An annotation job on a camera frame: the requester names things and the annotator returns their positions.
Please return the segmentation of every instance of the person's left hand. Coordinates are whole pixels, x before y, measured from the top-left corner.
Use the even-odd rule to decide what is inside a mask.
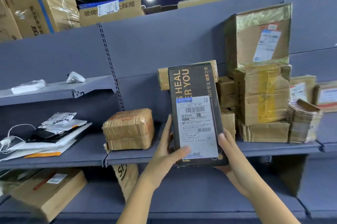
[[[171,142],[171,124],[172,115],[170,114],[163,130],[158,148],[154,153],[152,159],[146,166],[145,170],[141,174],[141,178],[147,179],[153,186],[154,190],[159,187],[161,181],[167,175],[173,164],[178,160],[186,157],[187,154],[190,152],[190,148],[188,146],[185,146],[169,154],[168,148]]]

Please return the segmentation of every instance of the person's right hand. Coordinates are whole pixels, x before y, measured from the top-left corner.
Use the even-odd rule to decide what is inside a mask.
[[[224,134],[219,134],[218,142],[230,165],[216,168],[223,171],[237,190],[249,199],[256,186],[264,183],[263,179],[248,162],[226,129],[224,129]]]

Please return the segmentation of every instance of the forearm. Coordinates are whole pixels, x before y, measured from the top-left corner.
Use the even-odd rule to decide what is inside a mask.
[[[117,224],[145,224],[149,215],[154,188],[140,176],[131,192]]]
[[[264,181],[256,185],[249,200],[263,224],[300,223]]]

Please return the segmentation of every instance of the black box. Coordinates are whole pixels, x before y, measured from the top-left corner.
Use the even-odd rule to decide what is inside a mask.
[[[210,63],[169,67],[175,150],[191,152],[178,166],[228,165],[218,144],[223,133],[218,95]]]

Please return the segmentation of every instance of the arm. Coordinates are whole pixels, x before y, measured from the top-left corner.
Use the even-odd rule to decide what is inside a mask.
[[[225,130],[225,135],[219,135],[219,145],[228,157],[230,166],[217,169],[223,171],[238,191],[251,202],[263,224],[300,224],[251,166],[228,131]]]
[[[159,187],[173,164],[189,153],[189,147],[182,147],[172,154],[168,153],[171,141],[171,124],[172,116],[169,115],[158,148],[138,178],[117,224],[145,224],[154,191]]]

